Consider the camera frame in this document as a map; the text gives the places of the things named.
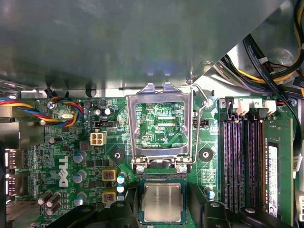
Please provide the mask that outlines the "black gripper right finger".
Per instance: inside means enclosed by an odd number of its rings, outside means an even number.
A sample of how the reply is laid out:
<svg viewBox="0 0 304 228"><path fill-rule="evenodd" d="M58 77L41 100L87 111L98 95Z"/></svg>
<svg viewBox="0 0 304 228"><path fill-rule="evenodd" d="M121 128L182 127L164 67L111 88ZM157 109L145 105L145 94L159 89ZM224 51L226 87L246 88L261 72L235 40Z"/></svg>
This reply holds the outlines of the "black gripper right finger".
<svg viewBox="0 0 304 228"><path fill-rule="evenodd" d="M188 209L197 228L290 228L280 219L258 208L243 207L238 213L218 201L207 200L196 184L187 187Z"/></svg>

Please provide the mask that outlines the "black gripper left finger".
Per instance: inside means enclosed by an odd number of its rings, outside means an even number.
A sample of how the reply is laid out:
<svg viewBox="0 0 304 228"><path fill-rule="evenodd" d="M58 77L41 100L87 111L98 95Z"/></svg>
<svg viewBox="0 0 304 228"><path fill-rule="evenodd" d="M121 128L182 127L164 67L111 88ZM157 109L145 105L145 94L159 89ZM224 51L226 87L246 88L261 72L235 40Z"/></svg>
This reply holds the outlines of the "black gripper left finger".
<svg viewBox="0 0 304 228"><path fill-rule="evenodd" d="M138 228L138 183L128 184L125 199L98 211L81 205L47 225L48 228Z"/></svg>

